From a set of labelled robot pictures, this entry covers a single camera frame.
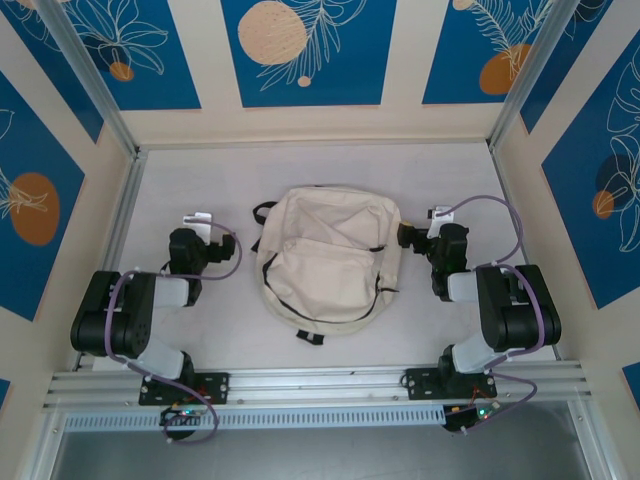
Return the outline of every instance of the mounting plate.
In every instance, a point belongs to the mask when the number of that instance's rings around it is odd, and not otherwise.
[[[228,373],[223,372],[196,373],[193,389],[204,395],[213,405],[226,405],[229,392],[229,377]],[[138,403],[143,406],[170,406],[175,402],[183,401],[187,396],[182,390],[155,380],[147,382],[143,378]]]
[[[409,368],[405,378],[409,400],[471,399],[475,388],[489,398],[498,395],[493,377],[484,373],[455,373],[445,382],[438,368]]]

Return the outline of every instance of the backpack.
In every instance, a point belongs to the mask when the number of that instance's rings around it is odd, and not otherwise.
[[[357,332],[397,292],[401,220],[392,200],[342,187],[294,188],[253,215],[264,225],[253,248],[262,295],[298,338],[322,345],[325,335]]]

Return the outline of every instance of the white floor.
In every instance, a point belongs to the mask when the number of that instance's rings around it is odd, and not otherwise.
[[[328,337],[322,347],[296,339],[296,331],[273,317],[259,295],[249,249],[261,227],[251,210],[294,186],[318,184],[386,195],[417,226],[427,224],[427,210],[436,204],[453,205],[481,193],[502,196],[484,143],[151,151],[120,271],[157,271],[169,258],[169,234],[194,211],[211,212],[235,230],[246,253],[234,276],[203,285],[194,307],[157,311],[153,333],[188,352],[196,368],[237,369],[434,363],[447,345],[479,330],[477,306],[441,302],[431,291],[426,258],[407,250],[400,293],[373,323],[354,335]],[[511,219],[497,203],[472,203],[456,212],[456,221],[471,229],[469,265],[498,258],[515,244]],[[521,262],[519,255],[513,259]],[[215,265],[207,273],[230,267]],[[526,359],[554,358],[546,348]],[[94,366],[114,367],[105,359]]]

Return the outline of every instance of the white bracket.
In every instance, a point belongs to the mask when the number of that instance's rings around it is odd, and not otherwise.
[[[205,223],[191,223],[195,220],[206,220],[211,223],[213,221],[213,215],[210,213],[196,212],[193,215],[185,215],[182,217],[182,224],[195,231],[196,235],[204,241],[204,244],[209,245],[211,243],[211,225],[207,225]]]
[[[436,238],[440,235],[440,227],[445,223],[453,223],[453,212],[438,216],[437,214],[446,212],[450,210],[451,207],[446,205],[436,205],[434,208],[429,210],[429,219],[431,220],[431,226],[429,227],[429,231],[427,232],[427,238]]]

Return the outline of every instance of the floor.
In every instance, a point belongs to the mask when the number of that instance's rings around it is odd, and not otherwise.
[[[441,302],[431,292],[427,260],[406,251],[400,293],[370,325],[354,335],[327,338],[321,348],[297,340],[294,329],[267,311],[258,291],[249,248],[261,227],[251,210],[292,187],[318,184],[388,196],[416,226],[427,224],[434,205],[454,205],[476,194],[502,197],[484,143],[153,150],[120,271],[158,271],[168,260],[169,234],[181,226],[183,215],[195,211],[213,213],[216,222],[237,232],[245,249],[238,272],[205,283],[194,307],[156,310],[153,333],[188,352],[196,368],[240,369],[433,363],[447,345],[479,330],[477,305]],[[455,215],[471,229],[469,265],[496,259],[516,242],[507,210],[497,203],[475,202]],[[519,263],[521,256],[513,259]],[[214,265],[205,273],[229,268],[229,263]],[[546,348],[526,360],[554,358]],[[97,370],[112,368],[119,367],[108,359],[94,364]]]
[[[158,432],[65,434],[52,480],[580,480],[563,404],[526,404],[467,437],[442,427],[221,431],[180,448]]]

